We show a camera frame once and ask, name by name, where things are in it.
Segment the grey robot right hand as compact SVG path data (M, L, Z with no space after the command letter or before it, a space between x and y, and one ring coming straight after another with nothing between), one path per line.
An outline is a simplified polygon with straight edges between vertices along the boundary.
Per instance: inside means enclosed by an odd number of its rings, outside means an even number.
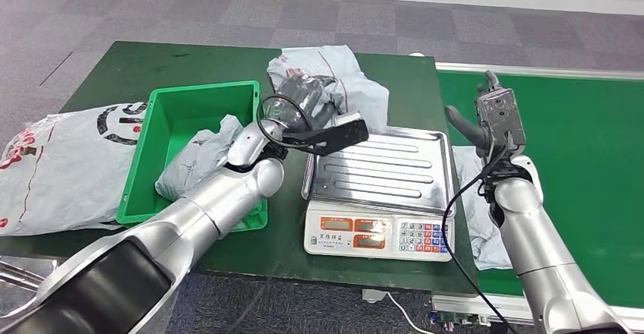
M488 117L484 111L484 97L490 92L495 91L499 86L497 75L491 70L486 70L485 85L479 84L477 86L478 95L474 101L477 118L476 123L464 117L457 107L444 107L447 121L476 147L477 156L482 159L485 165L491 163L493 159L500 155L499 146L496 144L494 134L488 122Z

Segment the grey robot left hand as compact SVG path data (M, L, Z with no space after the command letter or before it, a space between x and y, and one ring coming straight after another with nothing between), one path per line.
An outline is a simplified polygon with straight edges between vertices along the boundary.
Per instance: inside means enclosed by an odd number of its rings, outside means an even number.
M286 132L323 128L338 113L330 92L337 84L332 76L295 72L273 88L263 102L264 117L281 124Z

